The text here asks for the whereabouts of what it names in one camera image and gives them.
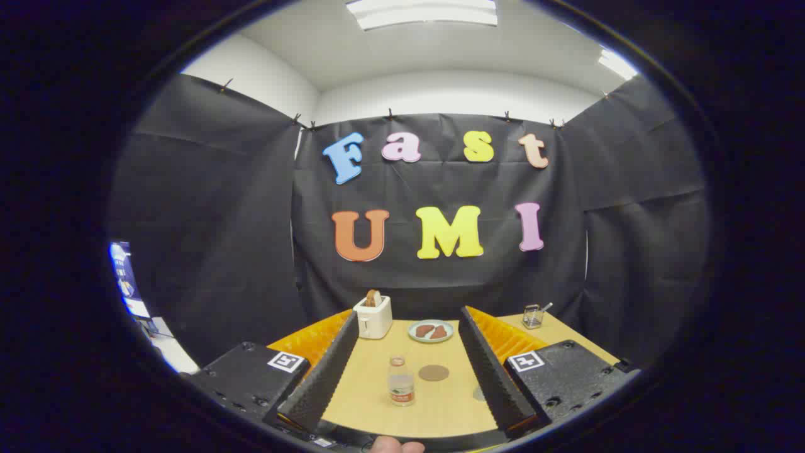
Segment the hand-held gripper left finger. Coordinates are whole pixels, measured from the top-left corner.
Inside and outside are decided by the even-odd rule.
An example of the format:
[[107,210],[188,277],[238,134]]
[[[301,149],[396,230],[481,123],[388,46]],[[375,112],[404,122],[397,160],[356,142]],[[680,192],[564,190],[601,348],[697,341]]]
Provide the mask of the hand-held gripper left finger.
[[316,433],[357,339],[345,310],[268,346],[242,342],[183,377],[240,418]]

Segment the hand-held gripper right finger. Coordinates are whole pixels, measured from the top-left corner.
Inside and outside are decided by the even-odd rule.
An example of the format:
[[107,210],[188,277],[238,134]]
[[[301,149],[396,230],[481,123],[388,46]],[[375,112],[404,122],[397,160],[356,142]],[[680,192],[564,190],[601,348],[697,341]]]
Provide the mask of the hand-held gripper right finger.
[[470,306],[461,310],[459,334],[492,417],[509,438],[578,415],[639,373],[574,339],[546,344]]

